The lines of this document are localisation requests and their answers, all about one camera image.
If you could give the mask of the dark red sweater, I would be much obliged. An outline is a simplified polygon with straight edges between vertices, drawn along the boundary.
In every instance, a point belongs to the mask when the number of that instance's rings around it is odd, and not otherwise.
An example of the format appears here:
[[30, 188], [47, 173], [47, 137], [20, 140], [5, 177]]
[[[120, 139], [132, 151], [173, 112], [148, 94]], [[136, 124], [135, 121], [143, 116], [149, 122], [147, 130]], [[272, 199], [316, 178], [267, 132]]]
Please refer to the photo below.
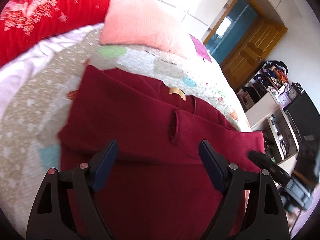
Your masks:
[[170, 94], [162, 81], [87, 66], [71, 96], [59, 132], [61, 168], [72, 170], [118, 142], [118, 157], [95, 197], [116, 239], [203, 235], [221, 194], [199, 157], [202, 140], [243, 170], [259, 170], [247, 153], [264, 150], [261, 132], [239, 132], [207, 102]]

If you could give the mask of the black television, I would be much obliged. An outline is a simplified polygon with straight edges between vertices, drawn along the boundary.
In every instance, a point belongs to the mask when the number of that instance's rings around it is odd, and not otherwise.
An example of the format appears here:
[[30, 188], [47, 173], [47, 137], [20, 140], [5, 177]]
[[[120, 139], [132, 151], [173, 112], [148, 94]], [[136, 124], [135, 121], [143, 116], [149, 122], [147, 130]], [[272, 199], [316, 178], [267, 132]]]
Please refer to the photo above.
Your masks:
[[294, 102], [285, 108], [297, 132], [298, 141], [302, 144], [319, 144], [319, 112], [304, 91]]

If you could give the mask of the purple square clock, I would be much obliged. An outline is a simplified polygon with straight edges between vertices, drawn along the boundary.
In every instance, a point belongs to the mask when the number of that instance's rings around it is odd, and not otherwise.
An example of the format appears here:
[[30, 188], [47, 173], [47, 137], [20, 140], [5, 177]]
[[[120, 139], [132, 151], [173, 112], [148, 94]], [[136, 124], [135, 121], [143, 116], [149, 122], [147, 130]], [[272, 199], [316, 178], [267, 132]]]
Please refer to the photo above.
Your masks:
[[291, 99], [289, 98], [289, 96], [286, 93], [280, 94], [277, 97], [277, 101], [278, 101], [279, 105], [281, 106], [281, 108], [286, 108], [291, 103]]

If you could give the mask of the white shelf unit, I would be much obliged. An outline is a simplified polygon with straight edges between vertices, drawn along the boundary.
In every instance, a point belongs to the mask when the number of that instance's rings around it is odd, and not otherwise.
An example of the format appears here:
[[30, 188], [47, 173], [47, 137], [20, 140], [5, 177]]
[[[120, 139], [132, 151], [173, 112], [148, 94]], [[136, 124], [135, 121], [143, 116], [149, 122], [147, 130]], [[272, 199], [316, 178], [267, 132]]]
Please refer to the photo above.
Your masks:
[[277, 101], [277, 97], [287, 94], [291, 86], [288, 72], [282, 61], [264, 61], [258, 72], [237, 92], [251, 130], [263, 133], [265, 154], [277, 164], [299, 151], [293, 124]]

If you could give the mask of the dark desk clock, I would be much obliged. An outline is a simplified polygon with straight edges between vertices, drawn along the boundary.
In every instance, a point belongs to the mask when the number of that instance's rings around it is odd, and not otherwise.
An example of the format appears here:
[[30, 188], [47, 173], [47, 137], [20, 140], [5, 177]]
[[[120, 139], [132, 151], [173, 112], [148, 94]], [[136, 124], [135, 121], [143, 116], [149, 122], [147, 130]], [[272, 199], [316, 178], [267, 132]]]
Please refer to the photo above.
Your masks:
[[289, 90], [287, 91], [287, 95], [290, 98], [290, 100], [295, 100], [296, 97], [300, 96], [303, 89], [301, 87], [301, 84], [298, 82], [294, 82], [289, 87]]

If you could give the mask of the heart patterned bedspread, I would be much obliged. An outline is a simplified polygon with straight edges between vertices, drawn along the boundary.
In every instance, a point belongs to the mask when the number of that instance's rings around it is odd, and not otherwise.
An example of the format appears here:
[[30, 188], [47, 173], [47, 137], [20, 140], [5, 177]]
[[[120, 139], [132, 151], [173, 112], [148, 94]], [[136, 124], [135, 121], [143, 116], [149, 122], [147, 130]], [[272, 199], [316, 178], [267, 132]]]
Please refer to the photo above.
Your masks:
[[197, 54], [185, 59], [140, 45], [102, 46], [101, 29], [58, 52], [18, 90], [1, 115], [1, 209], [21, 235], [26, 233], [45, 173], [60, 165], [57, 133], [89, 64], [161, 80], [210, 103], [237, 130], [251, 130], [240, 101], [214, 59], [209, 62]]

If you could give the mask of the wooden door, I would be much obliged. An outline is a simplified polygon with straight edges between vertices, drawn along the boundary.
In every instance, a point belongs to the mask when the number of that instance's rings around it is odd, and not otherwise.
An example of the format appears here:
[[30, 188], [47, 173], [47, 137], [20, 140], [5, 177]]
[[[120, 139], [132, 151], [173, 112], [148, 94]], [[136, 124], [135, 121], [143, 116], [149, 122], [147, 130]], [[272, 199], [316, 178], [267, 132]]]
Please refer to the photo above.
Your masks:
[[258, 71], [287, 32], [287, 27], [267, 17], [254, 21], [221, 63], [222, 72], [236, 92]]

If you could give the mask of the magenta pillow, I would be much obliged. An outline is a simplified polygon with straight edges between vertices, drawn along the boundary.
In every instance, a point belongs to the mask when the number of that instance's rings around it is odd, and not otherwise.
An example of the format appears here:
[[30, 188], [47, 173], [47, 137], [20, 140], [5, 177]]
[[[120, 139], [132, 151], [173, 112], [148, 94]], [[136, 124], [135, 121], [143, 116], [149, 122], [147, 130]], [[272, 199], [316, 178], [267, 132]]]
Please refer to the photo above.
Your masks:
[[207, 49], [203, 45], [203, 43], [201, 41], [199, 41], [197, 38], [193, 37], [191, 34], [190, 34], [190, 38], [193, 41], [197, 55], [199, 57], [203, 58], [204, 60], [212, 62], [212, 59], [210, 58], [210, 56], [207, 52]]

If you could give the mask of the white fleece blanket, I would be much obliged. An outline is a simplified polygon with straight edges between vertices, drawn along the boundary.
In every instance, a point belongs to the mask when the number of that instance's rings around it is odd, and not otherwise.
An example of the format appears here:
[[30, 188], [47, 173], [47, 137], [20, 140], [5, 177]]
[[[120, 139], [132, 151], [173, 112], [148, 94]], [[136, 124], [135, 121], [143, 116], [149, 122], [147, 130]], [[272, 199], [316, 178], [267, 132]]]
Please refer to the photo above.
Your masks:
[[81, 42], [92, 30], [101, 29], [102, 23], [87, 25], [67, 33], [41, 40], [1, 68], [1, 115], [18, 90], [60, 51]]

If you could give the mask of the red floral quilt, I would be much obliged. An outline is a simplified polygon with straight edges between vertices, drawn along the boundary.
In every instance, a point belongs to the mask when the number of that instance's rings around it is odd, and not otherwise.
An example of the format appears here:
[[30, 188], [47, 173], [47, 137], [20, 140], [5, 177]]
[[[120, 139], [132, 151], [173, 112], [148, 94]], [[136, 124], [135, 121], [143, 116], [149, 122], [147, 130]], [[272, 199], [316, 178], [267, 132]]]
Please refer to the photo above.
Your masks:
[[10, 0], [1, 11], [1, 65], [42, 39], [104, 21], [110, 0]]

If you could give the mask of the pink checkered pillow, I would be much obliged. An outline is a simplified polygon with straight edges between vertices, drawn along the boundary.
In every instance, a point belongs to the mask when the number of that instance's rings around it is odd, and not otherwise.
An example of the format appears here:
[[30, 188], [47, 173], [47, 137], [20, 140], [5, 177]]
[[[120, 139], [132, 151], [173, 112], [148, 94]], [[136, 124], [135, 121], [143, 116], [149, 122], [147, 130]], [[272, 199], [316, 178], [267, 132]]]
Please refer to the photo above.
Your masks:
[[156, 0], [110, 0], [99, 42], [143, 45], [184, 58], [196, 54], [175, 10]]

